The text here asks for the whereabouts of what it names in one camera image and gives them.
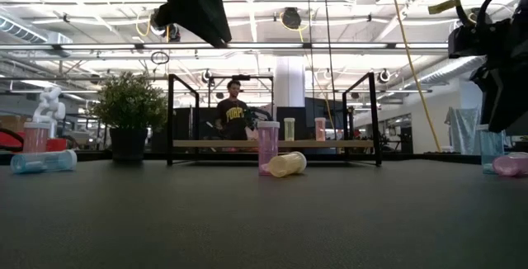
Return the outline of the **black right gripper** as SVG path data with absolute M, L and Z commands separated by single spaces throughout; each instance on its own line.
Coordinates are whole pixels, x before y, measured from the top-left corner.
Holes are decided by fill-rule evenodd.
M 484 22 L 487 61 L 472 73 L 470 80 L 482 92 L 480 124 L 498 133 L 504 125 L 496 116 L 503 83 L 501 78 L 518 79 L 511 101 L 510 130 L 528 130 L 528 0 L 521 0 L 512 18 Z

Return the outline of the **blue medicine bottle white cap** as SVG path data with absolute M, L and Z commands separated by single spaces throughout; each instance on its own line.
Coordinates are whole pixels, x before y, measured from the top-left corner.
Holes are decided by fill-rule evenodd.
M 77 162 L 77 154 L 71 149 L 58 152 L 21 153 L 12 157 L 10 169 L 15 174 L 63 172 L 74 170 Z
M 477 131 L 483 173 L 495 174 L 493 161 L 504 155 L 504 132 L 491 132 L 488 130 L 488 125 L 479 125 Z

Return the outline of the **pink medicine bottle white cap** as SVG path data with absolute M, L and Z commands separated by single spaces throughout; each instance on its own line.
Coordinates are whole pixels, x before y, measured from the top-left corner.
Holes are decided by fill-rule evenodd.
M 269 175 L 268 163 L 278 153 L 278 134 L 280 123 L 277 121 L 260 121 L 258 133 L 258 173 Z
M 493 160 L 493 171 L 504 177 L 528 177 L 528 153 L 510 153 Z

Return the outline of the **orange medicine bottle white cap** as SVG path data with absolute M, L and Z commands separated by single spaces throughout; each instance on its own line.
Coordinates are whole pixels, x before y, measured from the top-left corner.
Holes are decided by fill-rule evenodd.
M 317 117 L 314 119 L 314 128 L 317 141 L 326 140 L 326 118 Z

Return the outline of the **grey cloth cover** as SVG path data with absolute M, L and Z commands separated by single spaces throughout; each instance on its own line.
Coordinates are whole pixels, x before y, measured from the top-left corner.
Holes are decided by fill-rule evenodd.
M 478 108 L 449 108 L 445 124 L 449 126 L 450 146 L 456 153 L 480 155 L 477 132 L 479 121 L 480 110 Z

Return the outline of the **person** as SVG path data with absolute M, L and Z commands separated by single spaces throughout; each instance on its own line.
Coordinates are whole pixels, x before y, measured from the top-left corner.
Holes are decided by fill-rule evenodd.
M 246 132 L 248 122 L 245 116 L 248 106 L 244 101 L 238 99 L 240 87 L 241 83 L 238 80 L 231 80 L 227 85 L 229 96 L 220 101 L 216 107 L 215 127 L 224 139 L 248 139 Z

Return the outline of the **green leafy bouquet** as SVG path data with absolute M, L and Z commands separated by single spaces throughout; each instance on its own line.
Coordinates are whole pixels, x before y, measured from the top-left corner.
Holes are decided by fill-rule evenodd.
M 260 121 L 273 121 L 269 112 L 250 106 L 244 110 L 244 119 L 250 130 L 255 130 L 257 128 L 257 123 Z

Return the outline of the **green potted plant black pot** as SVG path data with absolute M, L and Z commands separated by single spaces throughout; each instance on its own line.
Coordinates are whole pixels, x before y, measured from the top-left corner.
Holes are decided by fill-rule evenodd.
M 148 130 L 160 130 L 167 121 L 167 97 L 153 85 L 147 72 L 124 72 L 103 82 L 97 102 L 88 108 L 107 125 L 112 160 L 141 163 Z

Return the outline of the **long ceiling light strip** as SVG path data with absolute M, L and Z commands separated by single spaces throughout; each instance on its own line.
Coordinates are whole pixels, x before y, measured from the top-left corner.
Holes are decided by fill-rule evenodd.
M 221 49 L 233 50 L 447 50 L 447 43 L 347 43 L 347 42 L 236 42 Z M 0 50 L 212 50 L 213 46 L 206 43 L 145 43 L 145 44 L 28 44 L 0 45 Z

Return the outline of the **black computer monitor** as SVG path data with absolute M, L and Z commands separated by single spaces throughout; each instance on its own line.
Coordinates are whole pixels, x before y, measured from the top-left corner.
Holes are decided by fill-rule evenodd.
M 306 97 L 305 112 L 308 127 L 314 127 L 314 120 L 322 117 L 326 119 L 327 129 L 342 130 L 344 128 L 341 101 L 326 101 L 325 99 Z

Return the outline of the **dark table mat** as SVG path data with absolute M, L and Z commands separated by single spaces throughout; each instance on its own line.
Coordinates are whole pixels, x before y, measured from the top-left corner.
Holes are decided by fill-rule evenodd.
M 0 167 L 0 269 L 528 269 L 528 179 L 424 160 Z

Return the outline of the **red box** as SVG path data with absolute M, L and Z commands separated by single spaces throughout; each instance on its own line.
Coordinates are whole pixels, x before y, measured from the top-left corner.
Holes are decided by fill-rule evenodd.
M 0 129 L 0 149 L 11 152 L 18 152 L 22 149 L 24 134 L 15 133 L 10 130 Z M 66 139 L 48 139 L 46 142 L 46 152 L 63 151 L 68 148 Z

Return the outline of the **silver ventilation duct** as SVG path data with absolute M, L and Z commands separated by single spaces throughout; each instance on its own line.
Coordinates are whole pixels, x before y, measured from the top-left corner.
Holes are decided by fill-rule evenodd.
M 456 78 L 461 74 L 473 72 L 481 67 L 484 62 L 485 57 L 479 56 L 445 59 L 419 72 L 417 81 L 421 86 L 448 83 L 452 78 Z
M 72 44 L 73 40 L 66 35 L 37 28 L 23 20 L 0 12 L 0 32 L 7 33 L 30 44 L 63 45 Z

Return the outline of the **wooden shelf black metal frame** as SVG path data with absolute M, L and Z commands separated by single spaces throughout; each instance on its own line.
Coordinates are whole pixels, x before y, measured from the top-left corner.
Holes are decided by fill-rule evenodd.
M 193 124 L 193 137 L 192 140 L 176 140 L 173 139 L 173 100 L 174 100 L 174 82 L 178 81 L 181 83 L 188 92 L 195 97 L 195 109 L 192 111 L 195 123 Z M 198 118 L 200 117 L 200 98 L 199 93 L 187 83 L 185 83 L 176 74 L 170 73 L 167 76 L 168 85 L 168 100 L 167 100 L 167 123 L 166 123 L 166 149 L 165 159 L 167 165 L 172 165 L 174 158 L 172 156 L 172 150 L 174 147 L 182 148 L 195 148 L 195 153 L 198 153 L 198 148 L 256 148 L 258 142 L 256 140 L 200 140 L 199 131 L 200 125 Z M 352 161 L 349 155 L 348 148 L 372 148 L 374 150 L 374 161 L 375 166 L 380 167 L 382 165 L 382 153 L 380 151 L 380 142 L 377 136 L 374 137 L 373 141 L 368 140 L 351 140 L 345 135 L 344 140 L 329 140 L 329 141 L 316 141 L 316 140 L 294 140 L 294 141 L 278 141 L 278 148 L 292 148 L 292 149 L 308 149 L 308 148 L 344 148 L 345 157 L 344 161 Z

